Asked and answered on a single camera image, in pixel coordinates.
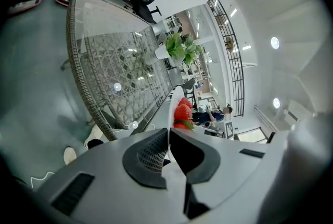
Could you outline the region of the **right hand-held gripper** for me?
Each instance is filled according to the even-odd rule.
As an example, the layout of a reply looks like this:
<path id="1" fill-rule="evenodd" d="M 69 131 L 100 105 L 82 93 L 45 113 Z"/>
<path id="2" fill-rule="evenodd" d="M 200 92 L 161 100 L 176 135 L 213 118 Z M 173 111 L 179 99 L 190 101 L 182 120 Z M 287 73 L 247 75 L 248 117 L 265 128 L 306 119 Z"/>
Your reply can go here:
<path id="1" fill-rule="evenodd" d="M 233 123 L 231 121 L 206 122 L 204 127 L 212 136 L 229 140 L 234 139 Z"/>

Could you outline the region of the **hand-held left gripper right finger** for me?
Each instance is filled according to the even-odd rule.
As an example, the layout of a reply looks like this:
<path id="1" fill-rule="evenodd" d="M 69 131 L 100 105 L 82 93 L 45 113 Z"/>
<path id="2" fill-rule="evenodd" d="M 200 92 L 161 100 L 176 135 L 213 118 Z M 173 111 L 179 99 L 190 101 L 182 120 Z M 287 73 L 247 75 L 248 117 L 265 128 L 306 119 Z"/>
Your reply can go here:
<path id="1" fill-rule="evenodd" d="M 170 130 L 171 153 L 189 184 L 208 182 L 220 166 L 219 152 L 202 141 L 207 138 L 206 135 L 196 134 L 190 130 L 178 128 Z"/>

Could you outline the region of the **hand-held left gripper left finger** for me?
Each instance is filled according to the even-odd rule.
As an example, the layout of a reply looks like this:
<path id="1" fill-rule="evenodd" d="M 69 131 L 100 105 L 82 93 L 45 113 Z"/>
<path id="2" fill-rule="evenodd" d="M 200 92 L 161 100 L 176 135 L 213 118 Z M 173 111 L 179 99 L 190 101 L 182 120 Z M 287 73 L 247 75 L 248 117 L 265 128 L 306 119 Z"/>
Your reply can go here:
<path id="1" fill-rule="evenodd" d="M 155 130 L 152 135 L 134 143 L 124 152 L 123 168 L 141 186 L 166 189 L 162 168 L 168 148 L 168 130 Z"/>

